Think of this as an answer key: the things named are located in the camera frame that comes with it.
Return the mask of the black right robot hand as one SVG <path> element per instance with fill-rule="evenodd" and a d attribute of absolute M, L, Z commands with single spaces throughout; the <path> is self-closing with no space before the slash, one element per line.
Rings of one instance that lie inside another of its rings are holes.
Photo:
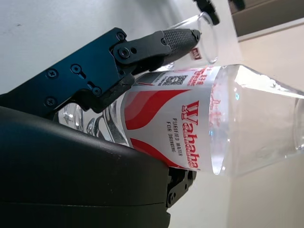
<path fill-rule="evenodd" d="M 102 112 L 134 76 L 185 56 L 194 29 L 127 41 L 114 28 L 0 96 L 3 228 L 166 228 L 196 173 L 55 120 L 69 103 Z"/>

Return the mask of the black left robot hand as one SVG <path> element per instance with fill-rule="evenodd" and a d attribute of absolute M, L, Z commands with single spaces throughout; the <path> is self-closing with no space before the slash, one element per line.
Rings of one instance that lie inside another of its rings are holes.
<path fill-rule="evenodd" d="M 219 17 L 216 13 L 215 6 L 212 4 L 210 0 L 193 0 L 193 1 L 196 3 L 197 7 L 201 12 L 205 12 L 210 16 L 213 25 L 218 25 L 220 23 Z"/>

